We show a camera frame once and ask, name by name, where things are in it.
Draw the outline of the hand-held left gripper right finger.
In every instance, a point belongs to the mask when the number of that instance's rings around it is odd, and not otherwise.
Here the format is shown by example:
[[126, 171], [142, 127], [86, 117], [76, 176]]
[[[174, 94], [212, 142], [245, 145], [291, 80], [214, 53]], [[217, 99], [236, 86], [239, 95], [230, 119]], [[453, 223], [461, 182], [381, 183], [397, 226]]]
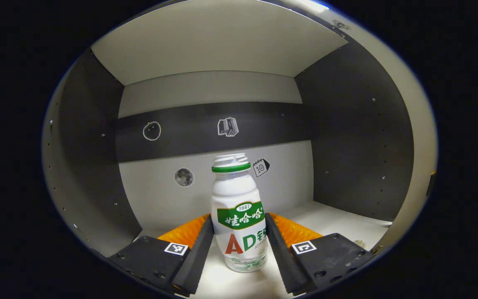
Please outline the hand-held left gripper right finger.
[[287, 293], [328, 291], [375, 256], [340, 233], [321, 236], [275, 213], [266, 213], [267, 236]]

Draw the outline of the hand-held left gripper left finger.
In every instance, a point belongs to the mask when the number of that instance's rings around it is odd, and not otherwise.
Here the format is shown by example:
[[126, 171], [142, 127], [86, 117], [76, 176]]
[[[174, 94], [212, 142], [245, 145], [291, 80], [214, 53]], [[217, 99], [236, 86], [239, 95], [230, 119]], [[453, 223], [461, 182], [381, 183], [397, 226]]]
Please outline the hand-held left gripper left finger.
[[214, 238], [209, 214], [158, 238], [141, 236], [108, 257], [111, 265], [171, 295], [195, 294]]

